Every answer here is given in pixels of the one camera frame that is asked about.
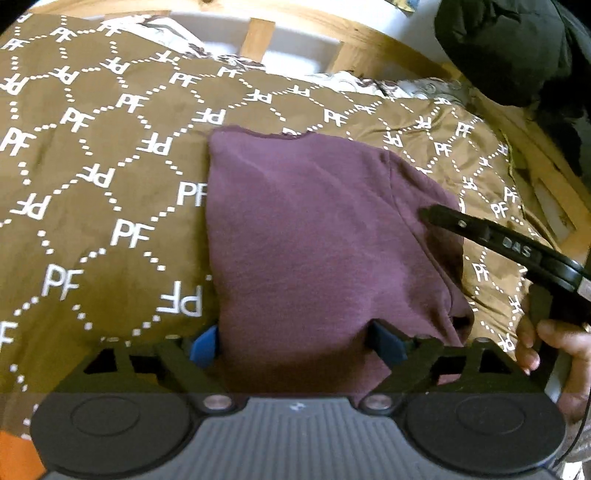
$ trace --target ribbed gray surface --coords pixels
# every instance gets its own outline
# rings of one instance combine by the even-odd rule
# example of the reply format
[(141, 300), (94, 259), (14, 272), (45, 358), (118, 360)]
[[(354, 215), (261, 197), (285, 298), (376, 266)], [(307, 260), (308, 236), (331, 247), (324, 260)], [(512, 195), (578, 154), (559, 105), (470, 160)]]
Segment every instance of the ribbed gray surface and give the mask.
[[(175, 459), (130, 480), (468, 478), (476, 477), (450, 472), (425, 459), (392, 420), (366, 416), (346, 399), (254, 398), (242, 412), (206, 420)], [(522, 477), (555, 478), (548, 471)], [(53, 473), (44, 480), (74, 479)]]

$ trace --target black jacket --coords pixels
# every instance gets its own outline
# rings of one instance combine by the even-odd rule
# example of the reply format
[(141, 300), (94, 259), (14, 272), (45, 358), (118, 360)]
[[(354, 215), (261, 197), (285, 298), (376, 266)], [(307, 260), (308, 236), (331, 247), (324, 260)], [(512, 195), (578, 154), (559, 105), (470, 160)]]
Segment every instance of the black jacket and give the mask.
[(533, 106), (574, 172), (589, 173), (591, 31), (587, 0), (442, 0), (435, 35), (488, 98)]

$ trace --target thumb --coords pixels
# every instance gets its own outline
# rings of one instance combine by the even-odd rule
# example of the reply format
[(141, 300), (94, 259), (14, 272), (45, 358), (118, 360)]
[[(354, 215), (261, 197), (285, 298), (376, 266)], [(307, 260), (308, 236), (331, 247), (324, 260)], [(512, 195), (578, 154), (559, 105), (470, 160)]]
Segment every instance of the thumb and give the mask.
[(536, 330), (548, 345), (564, 350), (573, 358), (591, 361), (591, 335), (572, 323), (541, 320)]

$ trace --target human hand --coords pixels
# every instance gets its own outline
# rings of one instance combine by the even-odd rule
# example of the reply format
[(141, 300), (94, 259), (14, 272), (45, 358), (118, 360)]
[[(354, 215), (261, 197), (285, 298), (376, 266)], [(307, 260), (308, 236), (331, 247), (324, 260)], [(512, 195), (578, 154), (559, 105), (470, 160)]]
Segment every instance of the human hand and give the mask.
[(591, 335), (579, 326), (555, 320), (540, 320), (534, 327), (527, 315), (528, 306), (526, 297), (522, 302), (525, 315), (517, 327), (517, 364), (528, 375), (540, 366), (540, 357), (532, 348), (538, 338), (571, 355), (570, 374), (557, 406), (570, 423), (577, 423), (583, 418), (591, 389)]

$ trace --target purple cloth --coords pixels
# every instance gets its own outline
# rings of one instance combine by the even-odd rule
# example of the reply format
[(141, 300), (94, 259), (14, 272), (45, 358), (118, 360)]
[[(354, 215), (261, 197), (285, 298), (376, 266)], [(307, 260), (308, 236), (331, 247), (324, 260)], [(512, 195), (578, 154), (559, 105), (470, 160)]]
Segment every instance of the purple cloth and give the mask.
[(457, 200), (387, 150), (316, 133), (216, 130), (206, 219), (220, 372), (248, 394), (359, 398), (388, 376), (371, 318), (460, 346), (462, 239), (421, 207)]

